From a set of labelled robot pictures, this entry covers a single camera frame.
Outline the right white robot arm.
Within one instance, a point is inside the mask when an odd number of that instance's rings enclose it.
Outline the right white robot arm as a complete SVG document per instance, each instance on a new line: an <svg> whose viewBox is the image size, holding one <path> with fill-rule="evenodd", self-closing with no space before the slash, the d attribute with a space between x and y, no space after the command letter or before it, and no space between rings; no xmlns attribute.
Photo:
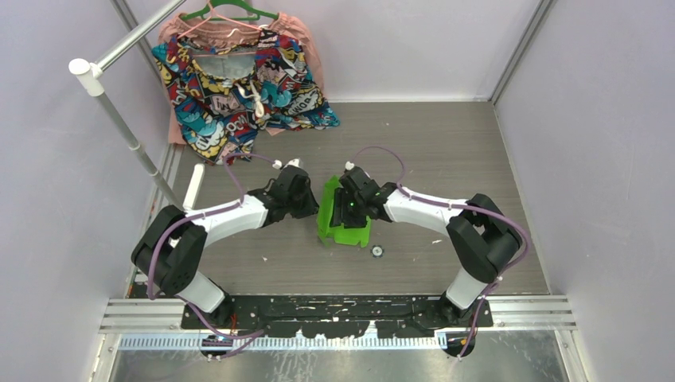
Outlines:
<svg viewBox="0 0 675 382"><path fill-rule="evenodd" d="M445 235L461 268L443 293L444 321L464 325L475 300L497 281L527 245L525 234L486 195L444 199L415 193L395 182L378 185L362 168L345 164L339 178L334 222L358 228L367 220L412 224Z"/></svg>

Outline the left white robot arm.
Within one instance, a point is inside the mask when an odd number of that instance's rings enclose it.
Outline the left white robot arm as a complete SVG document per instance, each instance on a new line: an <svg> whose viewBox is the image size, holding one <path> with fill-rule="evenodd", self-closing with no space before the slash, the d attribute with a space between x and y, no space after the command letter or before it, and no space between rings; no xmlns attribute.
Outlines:
<svg viewBox="0 0 675 382"><path fill-rule="evenodd" d="M248 191L240 200L195 212L173 205L161 209L131 253L131 262L147 276L149 286L191 303L204 322L220 329L231 321L232 307L226 292L199 272L203 251L286 216L302 219L317 212L309 174L288 164L268 186Z"/></svg>

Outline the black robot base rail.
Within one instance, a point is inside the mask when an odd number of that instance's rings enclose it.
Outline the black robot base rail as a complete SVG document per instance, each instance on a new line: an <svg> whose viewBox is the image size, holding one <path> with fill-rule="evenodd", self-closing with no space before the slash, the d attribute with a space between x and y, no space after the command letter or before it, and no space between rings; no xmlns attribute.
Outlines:
<svg viewBox="0 0 675 382"><path fill-rule="evenodd" d="M363 337L373 326L379 338L431 337L435 331L491 327L490 305L475 301L454 308L433 294L385 295L235 295L226 301L227 317L209 323L241 334L262 330L268 337L298 334L316 338Z"/></svg>

